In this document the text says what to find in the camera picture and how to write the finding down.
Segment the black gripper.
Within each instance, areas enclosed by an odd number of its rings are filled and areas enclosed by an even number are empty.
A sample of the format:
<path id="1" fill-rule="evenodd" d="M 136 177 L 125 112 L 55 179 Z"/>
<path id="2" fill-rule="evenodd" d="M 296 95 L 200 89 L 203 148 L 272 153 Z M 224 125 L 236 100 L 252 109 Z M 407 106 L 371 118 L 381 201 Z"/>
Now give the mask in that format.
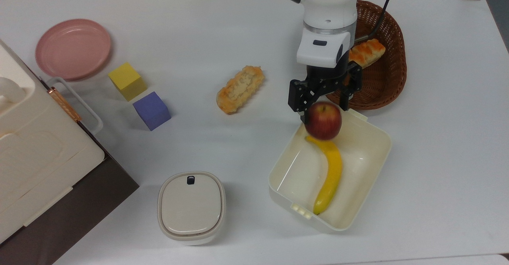
<path id="1" fill-rule="evenodd" d="M 350 98 L 362 88 L 362 67 L 348 60 L 340 60 L 334 68 L 307 66 L 307 80 L 291 80 L 288 105 L 304 124 L 309 123 L 309 111 L 319 98 L 319 86 L 326 83 L 338 87 L 339 106 L 347 111 Z"/>

